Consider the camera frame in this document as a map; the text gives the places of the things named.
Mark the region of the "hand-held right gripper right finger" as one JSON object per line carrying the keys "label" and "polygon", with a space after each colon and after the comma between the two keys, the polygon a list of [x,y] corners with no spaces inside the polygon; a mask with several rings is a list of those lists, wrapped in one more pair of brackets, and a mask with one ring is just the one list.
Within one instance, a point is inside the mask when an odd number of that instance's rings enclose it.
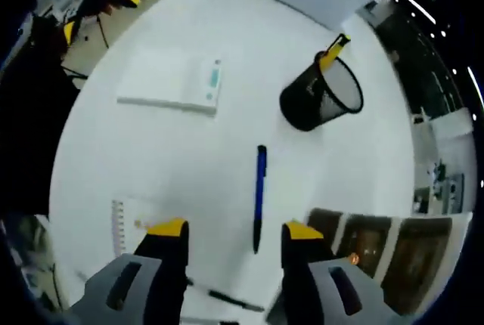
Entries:
{"label": "hand-held right gripper right finger", "polygon": [[289,324],[400,324],[381,287],[324,235],[298,221],[281,228],[282,297]]}

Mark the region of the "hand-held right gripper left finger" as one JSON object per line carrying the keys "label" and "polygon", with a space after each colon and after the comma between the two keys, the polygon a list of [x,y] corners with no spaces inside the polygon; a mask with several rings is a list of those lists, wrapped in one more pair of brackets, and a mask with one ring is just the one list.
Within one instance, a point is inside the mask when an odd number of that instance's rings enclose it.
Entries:
{"label": "hand-held right gripper left finger", "polygon": [[132,254],[115,258],[85,283],[70,307],[74,324],[179,324],[188,286],[189,224],[150,226]]}

